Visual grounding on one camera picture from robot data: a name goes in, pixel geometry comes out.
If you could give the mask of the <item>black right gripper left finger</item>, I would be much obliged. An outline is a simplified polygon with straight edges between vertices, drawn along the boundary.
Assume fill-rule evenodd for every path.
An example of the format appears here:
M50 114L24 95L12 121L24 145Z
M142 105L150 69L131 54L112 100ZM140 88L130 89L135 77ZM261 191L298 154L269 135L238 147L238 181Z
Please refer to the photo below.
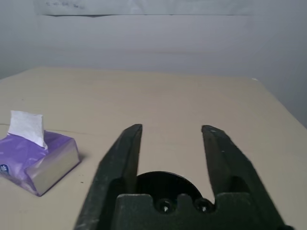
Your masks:
M100 161L75 230L111 229L117 197L135 192L141 138L141 124L126 128Z

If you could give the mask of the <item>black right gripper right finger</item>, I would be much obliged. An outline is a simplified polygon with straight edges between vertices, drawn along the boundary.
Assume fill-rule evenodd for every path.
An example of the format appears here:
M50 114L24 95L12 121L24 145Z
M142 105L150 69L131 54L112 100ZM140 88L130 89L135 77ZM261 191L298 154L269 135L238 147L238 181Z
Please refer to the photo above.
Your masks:
M223 131L201 128L215 212L225 227L283 227L275 207L251 161Z

